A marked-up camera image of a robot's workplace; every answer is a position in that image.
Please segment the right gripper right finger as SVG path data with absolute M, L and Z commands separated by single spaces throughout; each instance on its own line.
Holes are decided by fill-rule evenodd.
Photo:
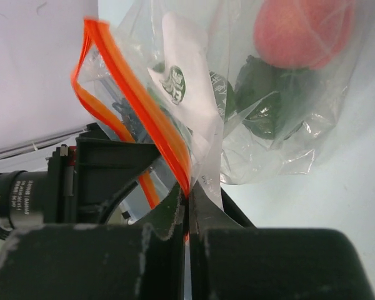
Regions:
M 189 200 L 193 299 L 374 299 L 358 253 L 332 229 L 242 226 L 195 185 Z

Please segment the pink peach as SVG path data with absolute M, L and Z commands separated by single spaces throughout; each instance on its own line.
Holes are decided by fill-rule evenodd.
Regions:
M 264 1 L 253 26 L 256 51 L 277 68 L 322 68 L 349 42 L 355 8 L 355 1 Z

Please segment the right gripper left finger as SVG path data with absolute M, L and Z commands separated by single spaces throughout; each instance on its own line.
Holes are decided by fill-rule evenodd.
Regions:
M 129 226 L 41 225 L 0 250 L 0 299 L 182 299 L 184 193 Z

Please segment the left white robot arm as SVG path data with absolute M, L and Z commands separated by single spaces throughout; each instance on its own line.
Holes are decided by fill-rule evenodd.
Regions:
M 0 239 L 42 224 L 105 224 L 160 157 L 154 144 L 79 136 L 47 170 L 0 173 Z

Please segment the green avocado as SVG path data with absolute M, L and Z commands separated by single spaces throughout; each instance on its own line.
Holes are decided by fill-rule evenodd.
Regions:
M 235 103 L 242 124 L 255 136 L 273 140 L 283 126 L 283 104 L 300 92 L 298 69 L 282 69 L 249 55 L 237 75 Z

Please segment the clear orange zip bag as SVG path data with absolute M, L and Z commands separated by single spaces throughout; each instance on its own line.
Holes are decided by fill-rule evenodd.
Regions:
M 160 165 L 138 179 L 149 205 L 163 199 L 161 171 L 185 193 L 200 185 L 216 205 L 221 184 L 306 174 L 336 127 L 366 2 L 355 1 L 353 31 L 337 56 L 319 69 L 297 68 L 300 92 L 289 93 L 270 141 L 243 125 L 235 103 L 246 58 L 260 58 L 253 26 L 263 2 L 134 1 L 117 27 L 84 18 L 72 88 L 111 137 L 159 149 Z

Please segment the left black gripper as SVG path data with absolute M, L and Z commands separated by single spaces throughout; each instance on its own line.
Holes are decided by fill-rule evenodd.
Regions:
M 47 164 L 46 222 L 107 223 L 159 157 L 148 143 L 79 137 L 76 146 L 60 145 Z

